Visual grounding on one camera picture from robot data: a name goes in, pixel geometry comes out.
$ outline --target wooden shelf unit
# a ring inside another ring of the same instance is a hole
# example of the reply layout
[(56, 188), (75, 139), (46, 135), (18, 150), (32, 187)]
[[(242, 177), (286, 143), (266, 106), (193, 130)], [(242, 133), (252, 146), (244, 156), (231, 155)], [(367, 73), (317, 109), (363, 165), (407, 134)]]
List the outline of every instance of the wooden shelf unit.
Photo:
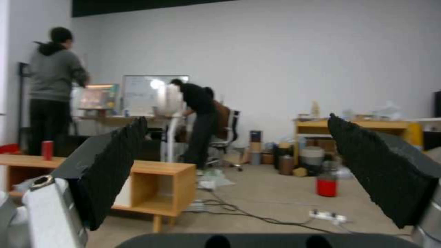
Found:
[[(24, 180), (49, 174), (64, 158), (45, 161), (39, 156), (0, 154), (0, 165), (7, 168), (6, 188), (14, 197), (22, 197), (13, 185)], [(172, 192), (162, 195), (160, 177), (171, 177)], [(195, 165), (135, 160), (129, 176), (128, 206), (114, 205), (112, 209), (154, 214), (153, 231), (161, 231), (161, 217), (169, 216), (170, 224), (195, 198)]]
[[(360, 120), (351, 121), (359, 125), (360, 127), (367, 128), (370, 130), (384, 132), (391, 135), (396, 135), (410, 144), (419, 145), (420, 143), (420, 130), (421, 127), (417, 123), (412, 123), (410, 121), (377, 121), (377, 120)], [(329, 134), (328, 130), (328, 120), (309, 120), (309, 121), (299, 121), (294, 120), (294, 136), (297, 140), (298, 135), (302, 134), (303, 137), (310, 134), (317, 137), (326, 137)], [(294, 149), (294, 163), (299, 164), (299, 151), (298, 147), (295, 146)]]

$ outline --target gray hoodie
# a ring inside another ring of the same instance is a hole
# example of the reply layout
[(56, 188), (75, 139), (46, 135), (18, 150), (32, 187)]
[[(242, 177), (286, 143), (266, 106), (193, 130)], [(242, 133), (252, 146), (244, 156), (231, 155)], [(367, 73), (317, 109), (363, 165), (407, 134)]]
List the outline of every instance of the gray hoodie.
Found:
[(78, 57), (60, 44), (41, 44), (30, 62), (31, 99), (66, 101), (71, 98), (72, 81), (84, 87), (87, 72)]

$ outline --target black cable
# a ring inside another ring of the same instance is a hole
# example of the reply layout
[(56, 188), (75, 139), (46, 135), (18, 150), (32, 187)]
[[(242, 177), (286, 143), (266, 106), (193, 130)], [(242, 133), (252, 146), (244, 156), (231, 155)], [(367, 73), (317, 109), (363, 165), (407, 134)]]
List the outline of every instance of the black cable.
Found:
[(202, 210), (202, 211), (184, 211), (184, 212), (185, 213), (194, 213), (194, 214), (207, 213), (207, 214), (240, 215), (240, 216), (254, 217), (254, 218), (257, 218), (259, 220), (268, 222), (270, 224), (293, 225), (293, 226), (299, 226), (299, 227), (303, 227), (303, 228), (307, 228), (307, 229), (311, 229), (311, 230), (315, 230), (315, 231), (319, 231), (319, 232), (324, 232), (324, 233), (334, 233), (334, 232), (331, 232), (331, 231), (328, 231), (328, 230), (324, 230), (324, 229), (320, 229), (320, 228), (315, 228), (315, 227), (310, 227), (310, 226), (299, 224), (299, 223), (296, 223), (296, 222), (269, 222), (269, 221), (266, 221), (264, 218), (260, 218), (258, 216), (248, 215), (248, 214), (241, 214), (241, 213), (222, 213), (222, 212), (211, 212), (211, 211), (206, 211), (206, 210)]
[(240, 213), (225, 213), (225, 212), (211, 212), (211, 211), (206, 211), (206, 210), (202, 210), (202, 211), (186, 211), (187, 213), (208, 213), (208, 214), (223, 214), (223, 215), (240, 215), (240, 216), (247, 216), (247, 217), (252, 217), (252, 218), (256, 218), (259, 219), (261, 221), (270, 223), (270, 224), (276, 224), (276, 225), (294, 225), (294, 226), (299, 226), (299, 227), (303, 227), (303, 228), (307, 228), (307, 229), (311, 229), (311, 230), (315, 230), (315, 231), (320, 231), (320, 232), (324, 232), (324, 233), (334, 233), (328, 230), (324, 230), (324, 229), (320, 229), (320, 228), (315, 228), (315, 227), (310, 227), (310, 226), (306, 226), (305, 224), (311, 222), (313, 220), (313, 218), (309, 218), (308, 220), (306, 220), (305, 222), (281, 222), (279, 220), (273, 219), (273, 218), (267, 218), (267, 217), (261, 217), (261, 216), (257, 216), (254, 214), (251, 214), (249, 212), (246, 212), (242, 209), (240, 209), (239, 207), (237, 207), (236, 205), (230, 204), (225, 202), (222, 198), (220, 198), (218, 195), (216, 195), (214, 192), (210, 191), (209, 192), (217, 199), (208, 199), (208, 200), (203, 200), (202, 203), (204, 203), (205, 205), (211, 205), (211, 206), (222, 206), (223, 209), (228, 210), (230, 212), (234, 212), (234, 211), (238, 211)]

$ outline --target red cup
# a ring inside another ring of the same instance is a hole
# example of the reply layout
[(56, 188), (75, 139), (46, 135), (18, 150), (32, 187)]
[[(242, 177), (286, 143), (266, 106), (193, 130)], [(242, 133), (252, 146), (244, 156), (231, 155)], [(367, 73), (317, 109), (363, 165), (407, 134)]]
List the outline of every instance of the red cup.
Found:
[(44, 160), (52, 160), (54, 152), (54, 142), (52, 140), (45, 140), (41, 146), (41, 154)]

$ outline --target black office chair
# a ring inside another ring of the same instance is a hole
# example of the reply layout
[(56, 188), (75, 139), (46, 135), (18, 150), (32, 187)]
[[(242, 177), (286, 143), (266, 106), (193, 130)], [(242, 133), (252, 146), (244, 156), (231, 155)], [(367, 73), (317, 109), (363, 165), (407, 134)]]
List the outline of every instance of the black office chair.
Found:
[[(217, 140), (210, 143), (210, 147), (217, 150), (217, 155), (213, 160), (209, 161), (207, 165), (212, 165), (215, 163), (221, 164), (224, 161), (224, 154), (227, 153), (228, 147), (238, 138), (236, 128), (239, 121), (239, 115), (240, 111), (230, 110), (228, 127), (225, 128), (228, 131), (227, 138), (225, 140)], [(242, 171), (242, 166), (240, 164), (231, 164), (230, 166), (237, 167), (239, 171)]]

